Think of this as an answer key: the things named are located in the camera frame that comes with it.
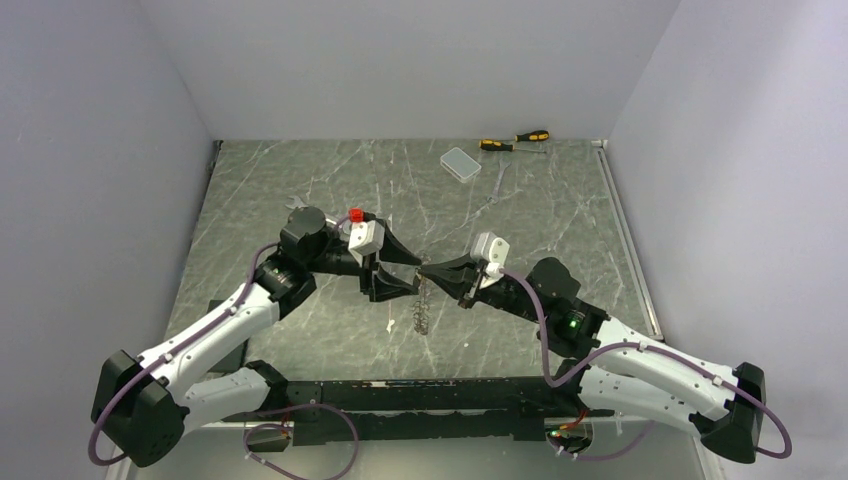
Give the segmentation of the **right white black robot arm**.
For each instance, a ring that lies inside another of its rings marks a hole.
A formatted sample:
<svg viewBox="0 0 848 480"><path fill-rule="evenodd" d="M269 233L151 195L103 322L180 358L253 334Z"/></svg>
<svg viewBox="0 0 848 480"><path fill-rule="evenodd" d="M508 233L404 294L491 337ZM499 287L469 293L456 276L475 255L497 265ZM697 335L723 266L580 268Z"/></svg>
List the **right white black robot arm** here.
<svg viewBox="0 0 848 480"><path fill-rule="evenodd" d="M752 464L765 405L763 371L701 360L636 332L579 298L553 257L521 276L464 256L419 268L462 308L478 303L538 324L543 376L557 411L613 410L673 426L714 454Z"/></svg>

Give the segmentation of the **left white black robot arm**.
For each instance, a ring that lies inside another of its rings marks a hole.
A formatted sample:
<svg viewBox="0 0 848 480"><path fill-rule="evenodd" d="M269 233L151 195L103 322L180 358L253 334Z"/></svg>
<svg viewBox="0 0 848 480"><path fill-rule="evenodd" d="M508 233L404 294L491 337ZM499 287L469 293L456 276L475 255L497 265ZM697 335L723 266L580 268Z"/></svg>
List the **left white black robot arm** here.
<svg viewBox="0 0 848 480"><path fill-rule="evenodd" d="M358 278L371 302L417 294L416 286L382 266L420 266L422 259L385 220L359 209L350 213L344 232L316 207L295 209L278 240L254 254L246 280L221 304L140 354L111 355L91 411L90 461L109 466L128 458L150 466L199 427L248 412L272 420L296 403L288 380L264 361L220 378L205 376L236 347L299 308L316 291L316 274Z"/></svg>

